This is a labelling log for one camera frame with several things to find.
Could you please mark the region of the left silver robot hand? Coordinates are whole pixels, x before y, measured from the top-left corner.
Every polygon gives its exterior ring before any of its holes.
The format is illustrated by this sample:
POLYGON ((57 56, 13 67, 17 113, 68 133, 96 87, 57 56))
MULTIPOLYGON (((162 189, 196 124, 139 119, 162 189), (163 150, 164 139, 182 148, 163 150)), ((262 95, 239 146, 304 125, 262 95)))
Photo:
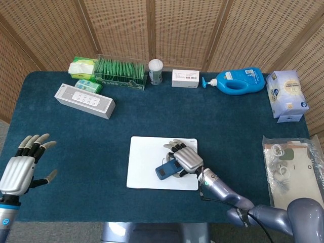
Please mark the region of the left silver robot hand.
POLYGON ((28 135, 18 146, 16 154, 8 161, 1 177, 1 193, 4 196, 22 196, 31 188, 51 183, 57 176, 53 170, 43 179, 34 179, 34 171, 44 152, 56 145, 46 140, 50 134, 28 135))

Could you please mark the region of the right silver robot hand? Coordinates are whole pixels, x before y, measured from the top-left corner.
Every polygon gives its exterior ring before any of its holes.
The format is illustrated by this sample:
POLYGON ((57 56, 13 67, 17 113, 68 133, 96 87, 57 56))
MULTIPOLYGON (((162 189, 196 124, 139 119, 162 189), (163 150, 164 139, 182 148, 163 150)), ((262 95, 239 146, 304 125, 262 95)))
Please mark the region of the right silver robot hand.
POLYGON ((164 147, 171 151, 169 156, 174 158, 183 168, 179 174, 180 178, 187 174, 196 174, 198 177, 202 173, 204 166, 203 159, 181 140, 174 139, 164 144, 164 147))

